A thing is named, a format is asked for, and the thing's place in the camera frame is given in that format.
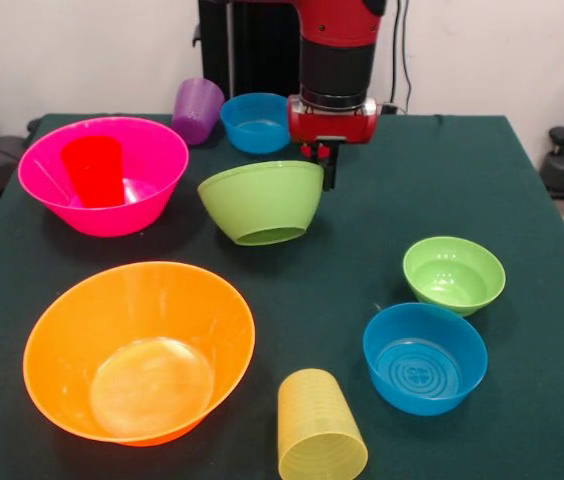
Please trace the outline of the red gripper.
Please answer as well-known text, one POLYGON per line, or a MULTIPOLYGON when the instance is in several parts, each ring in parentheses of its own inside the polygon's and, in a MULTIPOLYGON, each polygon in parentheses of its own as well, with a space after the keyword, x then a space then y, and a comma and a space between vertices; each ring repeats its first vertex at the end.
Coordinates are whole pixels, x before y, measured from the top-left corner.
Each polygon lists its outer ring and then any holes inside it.
POLYGON ((291 140, 294 143, 315 143, 311 145, 311 162, 324 168, 324 191, 335 188, 337 142, 367 144, 378 123, 378 105, 372 98, 367 98, 361 107, 354 110, 327 111, 304 103, 299 95, 291 95, 287 101, 287 113, 291 140))

